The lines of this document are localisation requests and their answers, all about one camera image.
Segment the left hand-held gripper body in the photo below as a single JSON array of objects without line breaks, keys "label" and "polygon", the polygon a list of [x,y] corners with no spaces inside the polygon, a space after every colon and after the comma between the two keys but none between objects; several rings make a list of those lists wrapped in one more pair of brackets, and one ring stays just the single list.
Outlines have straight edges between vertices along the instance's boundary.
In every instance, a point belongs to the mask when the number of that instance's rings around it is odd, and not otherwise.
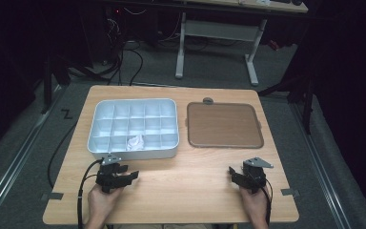
[{"label": "left hand-held gripper body", "polygon": [[108,194],[111,189],[121,188],[119,186],[119,178],[122,174],[116,173],[119,165],[118,162],[109,163],[106,159],[100,163],[95,182],[101,187],[104,193]]}]

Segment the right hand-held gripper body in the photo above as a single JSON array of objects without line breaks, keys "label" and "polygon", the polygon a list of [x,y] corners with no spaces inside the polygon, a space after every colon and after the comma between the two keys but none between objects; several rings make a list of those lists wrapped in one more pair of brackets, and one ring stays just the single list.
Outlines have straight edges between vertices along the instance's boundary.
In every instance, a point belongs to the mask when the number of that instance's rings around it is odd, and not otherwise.
[{"label": "right hand-held gripper body", "polygon": [[260,157],[246,159],[242,163],[242,175],[239,186],[250,189],[254,194],[266,185],[267,178],[264,169],[273,169],[274,166]]}]

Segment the white sock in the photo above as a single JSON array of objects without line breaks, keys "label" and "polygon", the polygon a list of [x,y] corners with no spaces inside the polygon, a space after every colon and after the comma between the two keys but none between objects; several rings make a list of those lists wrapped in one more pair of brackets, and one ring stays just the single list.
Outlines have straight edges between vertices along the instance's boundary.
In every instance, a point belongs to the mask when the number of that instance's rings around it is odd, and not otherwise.
[{"label": "white sock", "polygon": [[127,141],[128,151],[140,151],[144,149],[143,135],[136,135]]}]

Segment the white divided storage box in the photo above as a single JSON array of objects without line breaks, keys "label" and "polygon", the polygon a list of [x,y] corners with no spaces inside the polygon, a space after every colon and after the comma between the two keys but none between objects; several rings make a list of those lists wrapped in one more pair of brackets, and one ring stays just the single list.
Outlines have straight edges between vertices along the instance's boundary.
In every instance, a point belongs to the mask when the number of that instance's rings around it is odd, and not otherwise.
[{"label": "white divided storage box", "polygon": [[[127,141],[143,135],[144,149]],[[176,103],[169,98],[102,100],[94,110],[87,148],[109,163],[174,157],[179,144]]]}]

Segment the person's right hand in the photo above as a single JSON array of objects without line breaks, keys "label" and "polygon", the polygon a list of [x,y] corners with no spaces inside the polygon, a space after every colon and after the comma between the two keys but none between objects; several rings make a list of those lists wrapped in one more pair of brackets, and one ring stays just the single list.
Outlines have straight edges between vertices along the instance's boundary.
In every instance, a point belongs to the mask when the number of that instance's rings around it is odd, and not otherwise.
[{"label": "person's right hand", "polygon": [[266,221],[268,198],[264,188],[258,189],[255,193],[243,187],[239,188],[244,206],[244,211],[252,223]]}]

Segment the person's left hand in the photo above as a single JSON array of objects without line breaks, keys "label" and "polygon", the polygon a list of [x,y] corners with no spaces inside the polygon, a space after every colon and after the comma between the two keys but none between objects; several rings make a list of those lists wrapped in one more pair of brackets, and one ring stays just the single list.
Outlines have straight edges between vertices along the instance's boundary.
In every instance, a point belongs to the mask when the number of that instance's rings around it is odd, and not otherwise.
[{"label": "person's left hand", "polygon": [[112,212],[123,191],[123,188],[116,188],[109,193],[104,193],[102,187],[95,184],[88,195],[90,208],[89,222],[103,223]]}]

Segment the brown flat tray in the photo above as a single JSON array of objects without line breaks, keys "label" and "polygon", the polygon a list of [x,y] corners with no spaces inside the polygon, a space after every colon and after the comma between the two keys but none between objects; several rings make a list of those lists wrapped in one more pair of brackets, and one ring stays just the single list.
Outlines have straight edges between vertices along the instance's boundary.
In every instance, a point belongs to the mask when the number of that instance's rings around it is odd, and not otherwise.
[{"label": "brown flat tray", "polygon": [[187,127],[194,147],[259,149],[264,145],[261,124],[250,104],[191,102]]}]

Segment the black metal stand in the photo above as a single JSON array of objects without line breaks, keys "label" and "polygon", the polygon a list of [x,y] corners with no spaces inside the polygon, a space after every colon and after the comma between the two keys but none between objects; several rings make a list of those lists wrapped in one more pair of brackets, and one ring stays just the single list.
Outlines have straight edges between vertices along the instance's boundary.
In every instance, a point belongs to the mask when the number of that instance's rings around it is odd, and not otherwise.
[{"label": "black metal stand", "polygon": [[43,77],[43,86],[44,86],[44,106],[42,113],[46,114],[51,106],[52,101],[52,89],[51,89],[51,60],[48,56],[46,61],[44,62],[44,77]]},{"label": "black metal stand", "polygon": [[266,96],[274,92],[288,92],[289,103],[303,103],[301,123],[304,131],[311,133],[310,122],[313,111],[314,81],[310,75],[297,75],[283,79],[280,83],[258,92],[259,96]]}]

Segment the wooden desk with white legs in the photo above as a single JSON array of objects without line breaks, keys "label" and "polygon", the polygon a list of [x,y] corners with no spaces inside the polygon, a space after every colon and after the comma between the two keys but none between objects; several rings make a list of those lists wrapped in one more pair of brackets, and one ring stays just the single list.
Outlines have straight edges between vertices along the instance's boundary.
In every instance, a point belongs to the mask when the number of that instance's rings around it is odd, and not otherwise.
[{"label": "wooden desk with white legs", "polygon": [[[183,0],[183,5],[202,4],[204,6],[233,7],[235,10],[255,10],[256,12],[307,13],[308,8],[303,0]],[[187,36],[225,39],[251,42],[250,52],[245,63],[253,86],[258,85],[254,68],[254,57],[264,33],[268,19],[263,16],[254,25],[233,24],[231,22],[216,22],[212,19],[188,19],[186,13],[181,14],[179,50],[176,60],[175,77],[184,75],[185,39]]]}]

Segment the metal floor rail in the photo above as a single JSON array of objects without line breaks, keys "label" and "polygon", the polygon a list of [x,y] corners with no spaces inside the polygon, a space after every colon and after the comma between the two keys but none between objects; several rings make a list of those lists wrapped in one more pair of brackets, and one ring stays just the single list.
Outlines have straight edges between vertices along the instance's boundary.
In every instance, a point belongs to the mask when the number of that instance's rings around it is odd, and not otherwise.
[{"label": "metal floor rail", "polygon": [[340,203],[339,196],[337,191],[332,184],[330,177],[324,167],[324,164],[319,156],[318,150],[315,146],[313,138],[310,134],[307,133],[303,122],[302,122],[302,114],[296,104],[289,105],[293,116],[295,117],[298,128],[300,129],[303,138],[306,142],[308,152],[311,157],[311,161],[313,164],[313,168],[315,170],[315,175],[319,182],[319,185],[322,189],[323,195],[326,199],[326,202],[330,208],[332,216],[335,220],[335,224],[338,229],[351,229],[350,221],[346,216],[344,209]]},{"label": "metal floor rail", "polygon": [[17,117],[0,141],[0,206],[30,156],[52,107],[66,89],[66,86],[55,86],[50,105],[45,105],[43,99],[36,99]]}]

